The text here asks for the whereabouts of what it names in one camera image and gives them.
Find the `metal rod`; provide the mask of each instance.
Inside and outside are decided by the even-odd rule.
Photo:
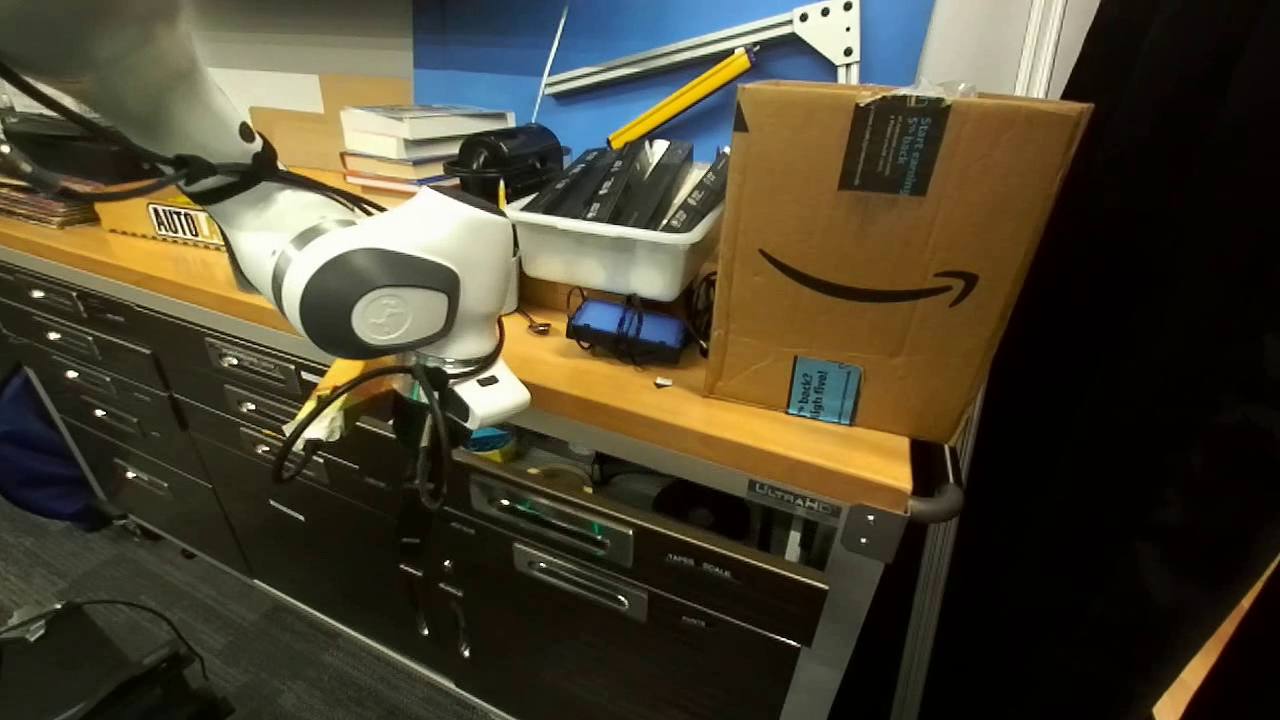
[[[556,74],[549,74],[545,90],[560,96],[560,90],[576,90],[576,89],[594,89],[594,83],[609,83],[609,81],[625,81],[625,74],[645,74],[645,71],[658,71],[658,66],[671,66],[671,63],[688,63],[688,61],[751,47],[751,44],[763,44],[763,40],[776,40],[776,37],[792,37],[792,13],[769,14],[769,19],[751,19],[751,24],[738,24],[738,28],[710,30],[710,37],[688,37],[680,44],[666,44],[666,47],[653,47],[653,51],[621,54],[621,61],[609,61],[609,63],[556,71]]]

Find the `blue label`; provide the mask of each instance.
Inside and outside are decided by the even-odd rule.
[[[861,390],[857,367],[795,357],[789,417],[807,417],[820,423],[851,423],[857,390]]]

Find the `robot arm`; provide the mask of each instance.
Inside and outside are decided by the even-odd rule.
[[[518,294],[509,214],[434,189],[360,214],[285,183],[266,137],[203,71],[183,6],[0,0],[0,63],[71,96],[156,154],[202,154],[215,167],[183,190],[203,195],[239,277],[317,349],[349,358],[414,352],[437,367],[481,364],[489,372],[457,382],[467,423],[522,411],[528,390],[496,358],[502,311]]]

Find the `wooden countertop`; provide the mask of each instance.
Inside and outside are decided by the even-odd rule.
[[[0,248],[69,263],[118,285],[148,288],[266,327],[289,322],[268,298],[239,290],[220,251],[167,248],[156,239],[107,239],[92,228],[44,228],[0,221]],[[534,388],[539,411],[570,417],[685,450],[734,471],[811,491],[837,502],[905,511],[914,497],[914,450],[905,437],[829,426],[750,402],[701,395],[701,364],[636,367],[579,352],[560,334],[534,334],[522,315],[509,318],[509,364]]]

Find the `floor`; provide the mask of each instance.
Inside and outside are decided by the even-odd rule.
[[[481,705],[430,670],[335,633],[296,603],[134,529],[80,530],[0,501],[0,618],[49,598],[159,607],[207,658],[211,688],[244,720],[475,720]],[[121,647],[163,638],[159,623],[92,607]]]

